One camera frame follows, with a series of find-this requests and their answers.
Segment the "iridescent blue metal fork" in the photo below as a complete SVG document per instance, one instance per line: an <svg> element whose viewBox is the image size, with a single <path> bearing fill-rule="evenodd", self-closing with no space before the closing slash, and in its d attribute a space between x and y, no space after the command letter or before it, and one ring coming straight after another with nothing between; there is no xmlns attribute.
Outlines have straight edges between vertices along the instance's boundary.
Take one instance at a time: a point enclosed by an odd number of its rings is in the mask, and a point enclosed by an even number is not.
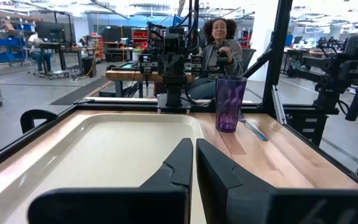
<svg viewBox="0 0 358 224"><path fill-rule="evenodd" d="M241 112L239 113L239 121L244 123L260 140L268 141L268 138L263 135L254 125L248 122Z"/></svg>

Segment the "black table edge frame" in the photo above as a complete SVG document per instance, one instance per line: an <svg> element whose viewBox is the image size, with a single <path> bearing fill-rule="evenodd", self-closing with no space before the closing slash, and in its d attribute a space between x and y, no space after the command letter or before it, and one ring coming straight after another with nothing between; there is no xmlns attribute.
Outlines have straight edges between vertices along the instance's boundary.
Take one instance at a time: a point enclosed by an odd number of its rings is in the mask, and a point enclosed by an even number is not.
<svg viewBox="0 0 358 224"><path fill-rule="evenodd" d="M215 107L212 107L210 103L208 106L192 106L190 112L194 113L209 113L215 112ZM243 113L247 113L244 111L246 106L257 105L256 103L245 103L241 106L241 111ZM140 100L135 100L130 102L129 100L124 101L117 101L112 100L108 101L107 103L102 103L101 100L80 100L79 103L75 103L74 105L70 106L65 111L61 112L58 115L58 118L53 121L45 121L42 124L36 126L35 128L31 129L30 131L22 134L22 136L15 141L9 143L4 148L0 149L0 164L3 163L5 160L13 156L15 153L23 149L26 145L30 144L32 141L36 140L42 134L46 133L52 127L58 125L64 119L66 119L69 115L74 113L77 110L86 111L136 111L136 112L157 112L157 103L156 102L141 102ZM295 131L289 125L283 125L287 128L292 135L301 139L304 143L306 143L310 148L315 150L318 154L320 154L323 158L325 158L328 162L332 163L335 167L337 167L340 171L345 173L348 177L350 177L355 183L358 184L358 178L354 173L352 173L348 168L345 168L341 165L338 161L334 160L333 157L329 156L327 153L323 152L321 149L306 140L303 136L299 134L299 132Z"/></svg>

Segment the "shelf with blue bins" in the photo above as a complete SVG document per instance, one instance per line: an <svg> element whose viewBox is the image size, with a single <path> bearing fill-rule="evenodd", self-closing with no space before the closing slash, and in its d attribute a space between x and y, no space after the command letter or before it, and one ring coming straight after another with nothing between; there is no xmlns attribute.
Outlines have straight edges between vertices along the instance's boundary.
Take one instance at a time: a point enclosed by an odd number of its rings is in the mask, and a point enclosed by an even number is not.
<svg viewBox="0 0 358 224"><path fill-rule="evenodd" d="M27 14L0 10L0 64L32 65L27 41L37 21Z"/></svg>

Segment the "black drawer cabinet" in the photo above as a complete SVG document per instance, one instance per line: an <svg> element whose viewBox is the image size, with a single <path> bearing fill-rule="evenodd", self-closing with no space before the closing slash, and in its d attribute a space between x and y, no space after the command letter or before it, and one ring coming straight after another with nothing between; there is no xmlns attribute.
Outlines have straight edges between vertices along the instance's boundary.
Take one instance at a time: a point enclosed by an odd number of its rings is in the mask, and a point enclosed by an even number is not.
<svg viewBox="0 0 358 224"><path fill-rule="evenodd" d="M328 116L312 106L289 106L284 110L288 125L319 146Z"/></svg>

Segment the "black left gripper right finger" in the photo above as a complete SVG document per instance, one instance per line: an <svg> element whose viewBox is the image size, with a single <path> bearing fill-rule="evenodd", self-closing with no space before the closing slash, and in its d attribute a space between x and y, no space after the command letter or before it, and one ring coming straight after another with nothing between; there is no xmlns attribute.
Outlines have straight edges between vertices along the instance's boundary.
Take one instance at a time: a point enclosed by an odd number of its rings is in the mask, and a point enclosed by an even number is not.
<svg viewBox="0 0 358 224"><path fill-rule="evenodd" d="M208 224L358 224L358 190L276 188L205 139L196 163Z"/></svg>

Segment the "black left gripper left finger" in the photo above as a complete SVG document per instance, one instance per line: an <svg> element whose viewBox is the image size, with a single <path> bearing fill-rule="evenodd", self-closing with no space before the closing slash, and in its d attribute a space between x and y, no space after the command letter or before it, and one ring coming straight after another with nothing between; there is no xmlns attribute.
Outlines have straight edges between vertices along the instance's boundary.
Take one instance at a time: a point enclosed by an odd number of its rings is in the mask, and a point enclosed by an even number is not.
<svg viewBox="0 0 358 224"><path fill-rule="evenodd" d="M29 224L189 224L193 144L183 138L139 187L54 189L29 205Z"/></svg>

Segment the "black floor mat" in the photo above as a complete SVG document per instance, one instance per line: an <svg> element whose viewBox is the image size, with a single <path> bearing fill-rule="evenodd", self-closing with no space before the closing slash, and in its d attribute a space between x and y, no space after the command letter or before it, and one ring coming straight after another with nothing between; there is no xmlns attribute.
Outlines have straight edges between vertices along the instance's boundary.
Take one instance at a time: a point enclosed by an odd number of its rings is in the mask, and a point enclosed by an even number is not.
<svg viewBox="0 0 358 224"><path fill-rule="evenodd" d="M76 100L93 95L94 91L101 88L104 84L107 84L107 82L108 79L106 77L100 77L97 80L51 102L51 105L72 105Z"/></svg>

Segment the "red storage bins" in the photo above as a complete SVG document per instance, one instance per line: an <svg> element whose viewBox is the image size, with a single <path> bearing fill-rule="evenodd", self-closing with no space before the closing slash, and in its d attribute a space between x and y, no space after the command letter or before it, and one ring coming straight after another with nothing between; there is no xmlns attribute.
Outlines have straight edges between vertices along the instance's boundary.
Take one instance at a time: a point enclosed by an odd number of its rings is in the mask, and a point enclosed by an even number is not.
<svg viewBox="0 0 358 224"><path fill-rule="evenodd" d="M144 49L147 47L148 32L146 28L132 28L132 46L133 48Z"/></svg>

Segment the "black chair back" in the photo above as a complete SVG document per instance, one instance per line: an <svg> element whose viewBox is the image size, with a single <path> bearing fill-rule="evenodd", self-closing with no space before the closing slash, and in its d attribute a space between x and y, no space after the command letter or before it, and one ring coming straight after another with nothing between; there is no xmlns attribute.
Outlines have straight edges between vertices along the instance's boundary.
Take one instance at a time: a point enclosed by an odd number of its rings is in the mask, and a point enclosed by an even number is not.
<svg viewBox="0 0 358 224"><path fill-rule="evenodd" d="M22 133L25 134L26 132L35 128L35 123L34 123L35 120L44 119L47 122L49 122L49 121L53 121L57 118L58 118L57 114L50 112L50 111L46 111L46 110L26 111L21 115L21 118L20 118Z"/></svg>

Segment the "silver aluminium rail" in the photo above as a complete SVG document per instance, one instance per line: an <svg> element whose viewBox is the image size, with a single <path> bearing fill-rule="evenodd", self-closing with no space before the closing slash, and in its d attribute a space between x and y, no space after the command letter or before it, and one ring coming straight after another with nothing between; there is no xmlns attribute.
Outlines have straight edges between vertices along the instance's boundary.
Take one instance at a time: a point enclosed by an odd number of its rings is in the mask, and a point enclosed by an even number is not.
<svg viewBox="0 0 358 224"><path fill-rule="evenodd" d="M285 116L285 111L283 109L282 99L278 87L276 85L272 86L272 97L273 97L273 105L275 108L277 121L280 124L287 124L287 118Z"/></svg>

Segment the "purple faceted plastic cup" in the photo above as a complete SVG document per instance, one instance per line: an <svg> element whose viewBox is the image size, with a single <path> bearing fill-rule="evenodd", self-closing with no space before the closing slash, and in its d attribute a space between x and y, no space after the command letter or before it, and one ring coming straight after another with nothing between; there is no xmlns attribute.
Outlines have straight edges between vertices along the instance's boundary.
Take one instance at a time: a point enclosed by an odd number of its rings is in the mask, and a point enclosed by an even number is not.
<svg viewBox="0 0 358 224"><path fill-rule="evenodd" d="M247 79L222 75L216 77L216 129L224 133L236 130Z"/></svg>

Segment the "black frame post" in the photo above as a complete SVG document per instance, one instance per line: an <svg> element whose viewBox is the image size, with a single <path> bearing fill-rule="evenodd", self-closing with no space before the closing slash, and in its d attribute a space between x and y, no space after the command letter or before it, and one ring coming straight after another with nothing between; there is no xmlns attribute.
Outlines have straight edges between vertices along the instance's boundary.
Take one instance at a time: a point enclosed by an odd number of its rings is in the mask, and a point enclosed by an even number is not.
<svg viewBox="0 0 358 224"><path fill-rule="evenodd" d="M264 81L262 102L246 106L247 113L274 114L272 88L278 84L293 0L257 0L251 47L256 55L242 74L249 81Z"/></svg>

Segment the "cream plastic tray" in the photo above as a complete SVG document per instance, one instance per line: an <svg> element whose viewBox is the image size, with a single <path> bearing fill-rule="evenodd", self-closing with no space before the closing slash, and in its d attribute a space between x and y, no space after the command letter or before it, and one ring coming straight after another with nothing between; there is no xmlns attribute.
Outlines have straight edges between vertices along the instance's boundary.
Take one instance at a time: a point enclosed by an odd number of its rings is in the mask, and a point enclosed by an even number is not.
<svg viewBox="0 0 358 224"><path fill-rule="evenodd" d="M77 111L0 164L0 224L27 224L48 190L138 187L182 139L202 137L187 115Z"/></svg>

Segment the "person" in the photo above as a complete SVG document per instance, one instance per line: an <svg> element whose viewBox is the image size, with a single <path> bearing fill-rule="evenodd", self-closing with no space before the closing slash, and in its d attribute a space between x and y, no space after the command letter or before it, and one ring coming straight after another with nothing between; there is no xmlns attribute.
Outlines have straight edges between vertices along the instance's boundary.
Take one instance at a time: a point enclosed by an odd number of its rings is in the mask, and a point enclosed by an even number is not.
<svg viewBox="0 0 358 224"><path fill-rule="evenodd" d="M39 44L43 40L38 37L38 33L34 32L28 39L28 44L31 46L29 54L32 59L37 62L39 73L43 72L43 64L46 64L47 71L51 71L51 54L48 52L41 52Z"/></svg>
<svg viewBox="0 0 358 224"><path fill-rule="evenodd" d="M218 69L218 55L226 54L227 64L223 75L238 77L243 73L244 61L242 48L235 39L237 24L230 19L217 18L206 22L203 26L206 46L202 49L203 70ZM212 99L215 97L215 81L217 73L202 75L188 87L188 94L195 99Z"/></svg>

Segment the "black computer monitor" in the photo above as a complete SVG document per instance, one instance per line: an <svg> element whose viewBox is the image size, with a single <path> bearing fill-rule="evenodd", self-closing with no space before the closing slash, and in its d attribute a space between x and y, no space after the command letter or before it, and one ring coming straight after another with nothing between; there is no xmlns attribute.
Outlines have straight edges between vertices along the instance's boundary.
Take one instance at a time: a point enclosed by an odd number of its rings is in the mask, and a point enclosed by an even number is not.
<svg viewBox="0 0 358 224"><path fill-rule="evenodd" d="M51 42L63 42L65 37L65 26L62 23L43 22L35 23L38 37L41 39L48 39Z"/></svg>

